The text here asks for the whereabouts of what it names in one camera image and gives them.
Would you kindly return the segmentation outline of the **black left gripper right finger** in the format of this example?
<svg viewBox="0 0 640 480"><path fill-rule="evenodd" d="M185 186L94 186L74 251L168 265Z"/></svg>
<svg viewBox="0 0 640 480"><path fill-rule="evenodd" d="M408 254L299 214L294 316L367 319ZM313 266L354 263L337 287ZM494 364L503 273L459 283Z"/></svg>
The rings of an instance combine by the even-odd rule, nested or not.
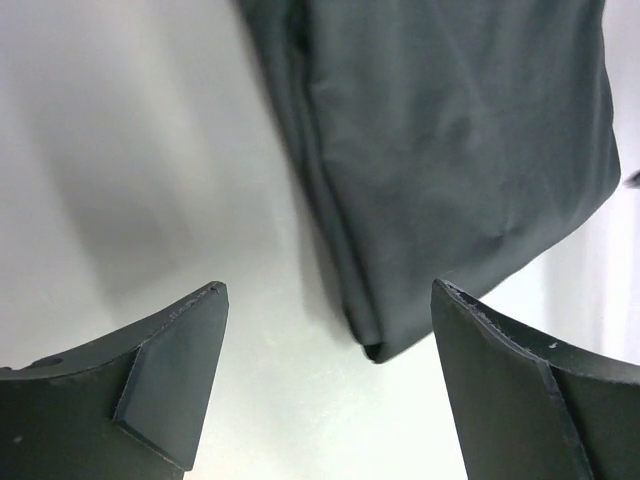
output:
<svg viewBox="0 0 640 480"><path fill-rule="evenodd" d="M437 280L431 315L468 478L639 476L639 368Z"/></svg>

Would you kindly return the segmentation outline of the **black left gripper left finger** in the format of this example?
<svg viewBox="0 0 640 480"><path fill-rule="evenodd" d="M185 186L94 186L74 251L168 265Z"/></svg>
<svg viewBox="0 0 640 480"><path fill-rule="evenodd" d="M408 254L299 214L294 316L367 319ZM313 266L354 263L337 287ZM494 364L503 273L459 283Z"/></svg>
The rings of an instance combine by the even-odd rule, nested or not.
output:
<svg viewBox="0 0 640 480"><path fill-rule="evenodd" d="M93 341L1 371L5 479L181 479L195 464L229 311L212 282Z"/></svg>

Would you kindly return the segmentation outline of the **black t shirt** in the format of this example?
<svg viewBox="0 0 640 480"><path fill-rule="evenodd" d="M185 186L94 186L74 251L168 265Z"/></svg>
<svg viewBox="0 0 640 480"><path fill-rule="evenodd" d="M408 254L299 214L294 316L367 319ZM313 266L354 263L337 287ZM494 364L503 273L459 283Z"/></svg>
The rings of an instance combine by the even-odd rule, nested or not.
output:
<svg viewBox="0 0 640 480"><path fill-rule="evenodd" d="M241 1L342 310L381 364L620 181L601 1Z"/></svg>

